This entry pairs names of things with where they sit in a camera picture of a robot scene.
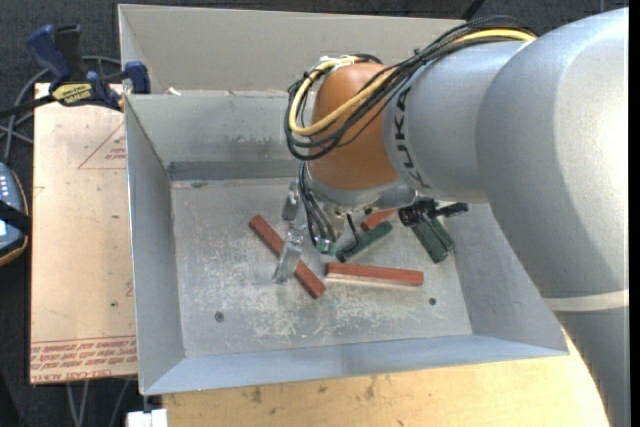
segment red wooden block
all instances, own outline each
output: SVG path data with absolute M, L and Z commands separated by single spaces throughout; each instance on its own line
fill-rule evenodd
M 337 262 L 327 265 L 327 278 L 408 287 L 419 287 L 424 283 L 424 273 L 421 271 Z
M 284 241 L 261 215 L 254 215 L 251 218 L 251 221 L 249 221 L 249 227 L 274 255 L 277 257 L 280 256 Z M 317 299 L 324 294 L 327 289 L 320 278 L 318 278 L 318 276 L 316 276 L 302 260 L 298 262 L 294 276 L 314 299 Z
M 369 230 L 373 230 L 376 226 L 378 226 L 382 221 L 391 217 L 392 214 L 396 213 L 397 210 L 380 210 L 375 214 L 371 214 L 364 221 L 360 223 L 360 228 L 362 231 L 367 232 Z

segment cable bundle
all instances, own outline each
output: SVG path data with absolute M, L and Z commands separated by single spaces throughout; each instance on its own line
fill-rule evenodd
M 285 116 L 284 131 L 291 154 L 299 160 L 315 160 L 336 148 L 348 145 L 380 115 L 384 107 L 401 90 L 402 86 L 425 65 L 456 50 L 491 41 L 530 41 L 536 34 L 517 20 L 506 16 L 472 20 L 443 34 L 436 41 L 416 51 L 415 55 L 399 64 L 377 72 L 359 92 L 324 118 L 310 126 L 304 122 L 304 110 L 312 88 L 319 80 L 341 66 L 360 62 L 380 62 L 373 56 L 354 54 L 340 58 L 324 58 L 303 78 L 289 88 L 289 104 Z M 375 114 L 350 139 L 343 141 L 346 132 L 367 114 Z M 340 126 L 333 128 L 336 120 L 348 114 Z

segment yellow label on clamp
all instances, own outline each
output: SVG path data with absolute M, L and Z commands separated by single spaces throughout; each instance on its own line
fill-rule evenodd
M 61 84 L 51 96 L 53 96 L 59 102 L 64 102 L 67 105 L 79 102 L 80 100 L 86 100 L 91 98 L 92 86 L 88 82 Z

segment green object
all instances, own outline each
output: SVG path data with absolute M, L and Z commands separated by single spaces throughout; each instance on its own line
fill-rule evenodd
M 316 249 L 320 251 L 323 255 L 335 255 L 336 244 L 334 242 L 329 242 L 328 240 L 319 240 L 316 244 Z
M 359 240 L 354 241 L 352 244 L 343 247 L 337 253 L 338 260 L 341 262 L 346 262 L 350 260 L 355 255 L 357 255 L 363 249 L 366 249 L 371 244 L 373 244 L 376 240 L 380 240 L 387 233 L 392 230 L 391 224 L 388 221 L 382 221 L 375 228 L 365 232 L 363 235 L 359 237 Z
M 418 240 L 427 250 L 434 263 L 440 263 L 447 258 L 456 247 L 451 235 L 445 230 L 437 218 L 424 218 L 417 226 L 411 227 Z

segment cardboard sheet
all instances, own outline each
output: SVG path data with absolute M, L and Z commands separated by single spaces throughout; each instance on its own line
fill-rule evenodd
M 30 382 L 135 374 L 123 115 L 37 109 L 33 183 Z

